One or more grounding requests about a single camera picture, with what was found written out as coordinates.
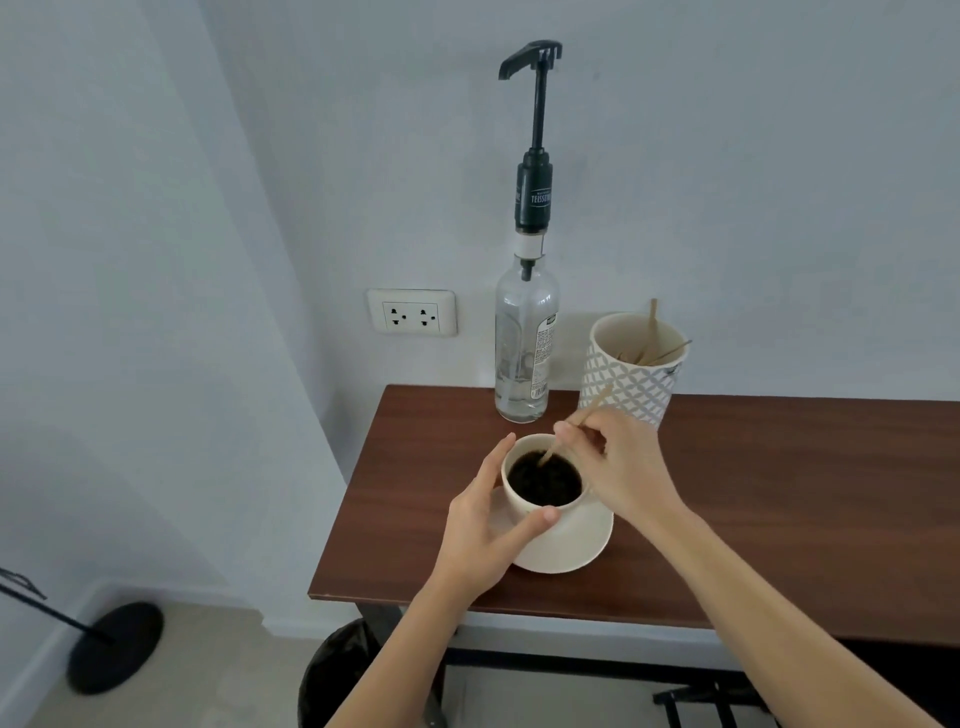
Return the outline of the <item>person's right hand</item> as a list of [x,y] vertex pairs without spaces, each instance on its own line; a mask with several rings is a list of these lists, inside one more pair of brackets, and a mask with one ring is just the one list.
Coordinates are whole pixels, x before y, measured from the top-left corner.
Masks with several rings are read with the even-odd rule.
[[606,459],[577,459],[591,491],[645,535],[689,516],[667,470],[658,432],[651,424],[610,408]]

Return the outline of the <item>person's left forearm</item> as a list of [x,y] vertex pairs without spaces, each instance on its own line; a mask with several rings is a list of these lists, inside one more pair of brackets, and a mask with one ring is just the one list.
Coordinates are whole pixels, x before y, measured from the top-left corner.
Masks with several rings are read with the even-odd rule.
[[463,615],[427,581],[326,728],[415,728]]

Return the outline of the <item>white patterned holder cup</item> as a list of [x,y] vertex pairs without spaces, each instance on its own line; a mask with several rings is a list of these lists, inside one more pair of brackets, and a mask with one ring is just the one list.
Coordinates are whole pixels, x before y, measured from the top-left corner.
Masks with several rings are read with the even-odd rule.
[[[602,406],[616,407],[658,430],[666,416],[679,371],[690,345],[673,360],[658,366],[634,366],[618,361],[623,351],[637,351],[648,342],[649,316],[642,313],[610,313],[594,321],[589,331],[578,407],[586,407],[608,383],[611,394]],[[657,358],[689,338],[674,326],[658,321]]]

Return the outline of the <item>black floor stand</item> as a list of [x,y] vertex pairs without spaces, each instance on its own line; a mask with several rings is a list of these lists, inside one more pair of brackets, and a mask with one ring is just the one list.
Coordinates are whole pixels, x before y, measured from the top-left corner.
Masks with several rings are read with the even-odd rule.
[[47,596],[27,576],[0,567],[0,594],[80,633],[66,666],[66,681],[79,696],[108,693],[136,675],[155,653],[165,618],[159,605],[135,601],[85,624],[46,604]]

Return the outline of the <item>cream ceramic saucer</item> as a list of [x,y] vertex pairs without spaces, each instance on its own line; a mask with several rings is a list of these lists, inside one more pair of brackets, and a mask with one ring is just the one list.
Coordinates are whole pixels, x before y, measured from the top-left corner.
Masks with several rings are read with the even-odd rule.
[[[510,488],[497,487],[491,496],[489,527],[496,534],[505,533],[538,508]],[[524,548],[513,559],[514,566],[535,574],[567,574],[592,563],[606,549],[615,515],[592,493],[558,509],[560,521]]]

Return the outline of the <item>person's left hand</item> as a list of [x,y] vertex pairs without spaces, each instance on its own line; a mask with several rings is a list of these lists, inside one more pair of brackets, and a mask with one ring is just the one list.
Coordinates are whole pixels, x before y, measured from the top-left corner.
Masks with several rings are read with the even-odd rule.
[[504,553],[504,534],[489,527],[501,465],[517,436],[509,433],[486,455],[474,479],[450,503],[436,564],[429,578],[465,611],[506,574],[519,554]]

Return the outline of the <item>cream ceramic cup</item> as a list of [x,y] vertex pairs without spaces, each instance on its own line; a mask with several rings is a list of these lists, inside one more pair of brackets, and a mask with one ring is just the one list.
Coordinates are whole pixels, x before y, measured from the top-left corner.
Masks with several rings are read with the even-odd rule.
[[592,498],[580,464],[553,434],[516,439],[501,465],[498,500],[491,520],[502,531],[518,525],[540,508],[558,510],[558,522],[547,537],[561,537],[579,526]]

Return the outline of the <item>clear glass bottle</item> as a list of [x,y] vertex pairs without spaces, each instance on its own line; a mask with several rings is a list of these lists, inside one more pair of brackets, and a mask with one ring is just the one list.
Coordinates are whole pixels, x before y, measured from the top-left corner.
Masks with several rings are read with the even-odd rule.
[[548,403],[560,285],[546,269],[546,231],[517,232],[513,259],[495,287],[494,403],[507,421],[529,424]]

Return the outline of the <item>white wall socket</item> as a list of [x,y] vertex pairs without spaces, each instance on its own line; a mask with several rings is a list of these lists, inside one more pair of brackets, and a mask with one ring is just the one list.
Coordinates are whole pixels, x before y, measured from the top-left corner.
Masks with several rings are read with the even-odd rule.
[[373,288],[366,291],[366,302],[378,334],[458,334],[456,298],[450,290]]

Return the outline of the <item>black trash bag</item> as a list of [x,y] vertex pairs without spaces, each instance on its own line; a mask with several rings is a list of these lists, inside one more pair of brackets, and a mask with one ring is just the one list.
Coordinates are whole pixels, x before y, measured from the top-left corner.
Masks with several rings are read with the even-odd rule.
[[327,637],[309,661],[299,685],[298,728],[326,728],[379,651],[380,643],[363,618]]

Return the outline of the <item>black pump dispenser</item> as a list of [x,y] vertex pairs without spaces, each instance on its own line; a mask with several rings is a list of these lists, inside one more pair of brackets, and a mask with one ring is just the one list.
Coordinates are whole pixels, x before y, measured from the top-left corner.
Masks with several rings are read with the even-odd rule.
[[517,165],[514,192],[514,256],[520,261],[521,280],[531,281],[536,262],[544,256],[544,239],[551,216],[553,165],[544,144],[547,74],[562,57],[557,40],[534,40],[504,59],[500,81],[510,80],[524,68],[534,71],[531,144]]

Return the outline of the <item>black coffee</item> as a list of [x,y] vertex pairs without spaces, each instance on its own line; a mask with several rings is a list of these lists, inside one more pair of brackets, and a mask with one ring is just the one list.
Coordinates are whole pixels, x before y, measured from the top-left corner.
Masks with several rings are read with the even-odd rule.
[[564,507],[576,502],[584,491],[579,471],[570,460],[554,454],[541,464],[546,450],[519,456],[508,468],[507,482],[523,501],[535,506]]

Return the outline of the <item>black metal table frame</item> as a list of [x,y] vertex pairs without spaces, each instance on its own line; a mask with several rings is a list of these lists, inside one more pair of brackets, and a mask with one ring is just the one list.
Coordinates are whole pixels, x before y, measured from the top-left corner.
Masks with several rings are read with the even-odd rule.
[[[652,705],[662,710],[669,728],[690,728],[682,721],[681,705],[711,706],[721,728],[742,728],[734,715],[735,707],[761,710],[768,719],[776,720],[759,688],[741,670],[669,664],[646,658],[626,661],[518,649],[451,647],[442,642],[442,637],[451,639],[456,628],[452,617],[441,607],[428,604],[424,613],[414,609],[411,620],[395,606],[362,604],[359,610],[381,648],[385,664],[392,670],[398,669],[403,659],[409,659],[411,666],[423,673],[430,666],[435,668],[435,685],[427,688],[423,709],[429,728],[449,728],[441,700],[446,668],[450,665],[658,685],[678,683],[679,687],[652,697]],[[960,728],[960,647],[856,639],[845,639],[842,645],[943,728]]]

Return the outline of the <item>black metal rack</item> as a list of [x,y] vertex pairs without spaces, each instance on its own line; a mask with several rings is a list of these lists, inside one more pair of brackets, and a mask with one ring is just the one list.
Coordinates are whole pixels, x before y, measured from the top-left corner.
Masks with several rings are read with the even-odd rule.
[[652,702],[664,710],[669,728],[685,728],[679,712],[680,705],[712,706],[721,728],[739,728],[734,707],[760,710],[773,720],[775,728],[784,728],[747,680],[711,681],[675,687],[654,693]]

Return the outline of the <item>person's right forearm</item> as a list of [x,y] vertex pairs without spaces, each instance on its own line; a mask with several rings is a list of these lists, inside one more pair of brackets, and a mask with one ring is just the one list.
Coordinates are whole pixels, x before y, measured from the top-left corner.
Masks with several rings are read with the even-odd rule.
[[630,522],[690,588],[785,728],[942,728],[690,509],[640,510]]

